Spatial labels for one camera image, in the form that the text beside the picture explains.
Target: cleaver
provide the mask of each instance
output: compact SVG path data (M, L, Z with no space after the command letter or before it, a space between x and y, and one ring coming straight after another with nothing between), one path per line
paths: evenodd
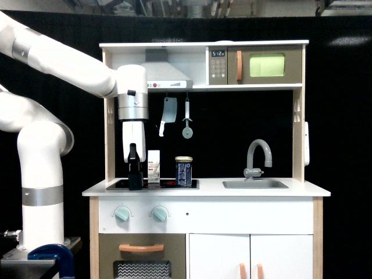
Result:
M177 114L177 98L164 98L164 111L162 121L160 122L159 136L164 137L165 123L173 123L176 120Z

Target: white carton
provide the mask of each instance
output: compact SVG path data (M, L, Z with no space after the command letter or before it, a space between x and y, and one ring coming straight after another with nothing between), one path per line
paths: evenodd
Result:
M160 150L149 150L147 156L148 183L160 183Z

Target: stovetop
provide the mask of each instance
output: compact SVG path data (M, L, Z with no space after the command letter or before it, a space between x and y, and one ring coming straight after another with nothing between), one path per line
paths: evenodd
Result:
M177 185L176 180L160 180L160 183L148 183L146 179L144 179L144 186L142 188L143 190L161 190L161 189L179 189L179 190L187 190L187 189L193 189L198 190L199 189L199 180L193 179L191 180L191 185L188 186L182 186ZM106 190L124 190L129 191L128 188L128 180L122 179L118 182L112 184L111 186L108 186Z

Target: jar lid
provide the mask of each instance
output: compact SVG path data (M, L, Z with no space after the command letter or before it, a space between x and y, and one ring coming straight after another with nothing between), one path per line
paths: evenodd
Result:
M192 161L192 157L188 157L188 156L176 157L176 162L191 162L191 161Z

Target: cabinet handle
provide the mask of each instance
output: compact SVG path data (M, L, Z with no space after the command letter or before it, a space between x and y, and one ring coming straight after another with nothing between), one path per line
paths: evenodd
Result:
M241 279L246 279L246 276L245 276L245 266L243 263L240 264L240 278Z
M238 57L238 77L237 77L237 80L242 80L242 72L243 72L242 51L237 51L237 57Z
M157 252L164 250L164 244L155 244L152 246L130 246L129 244L121 244L119 250L123 252Z
M263 279L263 270L262 270L262 264L258 264L257 265L257 269L258 269L258 279Z

